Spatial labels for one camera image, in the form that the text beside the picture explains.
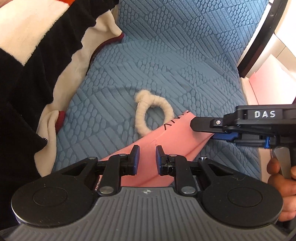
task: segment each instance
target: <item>black circular disc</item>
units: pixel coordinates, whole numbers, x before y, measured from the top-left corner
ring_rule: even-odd
[[[283,199],[274,187],[256,179],[223,176],[206,188],[202,204],[222,223],[253,228],[274,223],[282,210]]]
[[[228,200],[239,207],[254,207],[262,201],[262,195],[254,188],[234,188],[227,194]]]
[[[49,175],[18,189],[11,205],[23,223],[57,227],[85,216],[93,205],[94,195],[76,176]]]

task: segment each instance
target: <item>fuzzy hair tie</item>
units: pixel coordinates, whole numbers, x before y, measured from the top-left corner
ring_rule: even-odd
[[[138,92],[135,96],[135,101],[138,103],[135,117],[135,128],[142,137],[152,131],[147,127],[145,122],[145,114],[149,107],[160,107],[163,110],[165,114],[164,124],[175,117],[173,108],[168,101],[163,97],[151,94],[148,90],[141,90]]]

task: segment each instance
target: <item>black frame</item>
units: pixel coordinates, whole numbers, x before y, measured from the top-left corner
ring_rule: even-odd
[[[273,3],[269,3],[271,5],[271,9],[266,17],[266,20],[264,21],[262,28],[260,29],[250,49],[237,67],[240,77],[246,77],[266,47],[279,24],[287,3],[288,0],[274,0]]]

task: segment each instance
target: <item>finger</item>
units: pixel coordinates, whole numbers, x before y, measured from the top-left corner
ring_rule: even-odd
[[[266,170],[270,175],[277,174],[280,170],[279,161],[276,158],[272,158],[267,164]]]
[[[291,177],[296,179],[296,166],[291,167]]]
[[[281,212],[280,216],[279,216],[279,221],[280,222],[284,222],[284,221],[289,221],[292,220],[293,218],[295,218],[296,216],[296,211],[293,212]]]
[[[280,174],[269,177],[268,184],[275,187],[282,197],[292,196],[296,194],[296,181],[286,179]]]
[[[296,196],[288,196],[283,198],[283,211],[293,212],[296,210]]]

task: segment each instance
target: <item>blue quilted cushion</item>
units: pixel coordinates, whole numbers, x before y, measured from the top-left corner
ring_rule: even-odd
[[[124,0],[122,43],[95,58],[58,134],[59,170],[87,156],[106,157],[139,136],[134,95],[141,89],[165,97],[176,115],[218,117],[245,104],[237,61],[253,35],[267,0]],[[147,125],[163,122],[149,110]],[[210,140],[204,156],[260,177],[257,150]]]

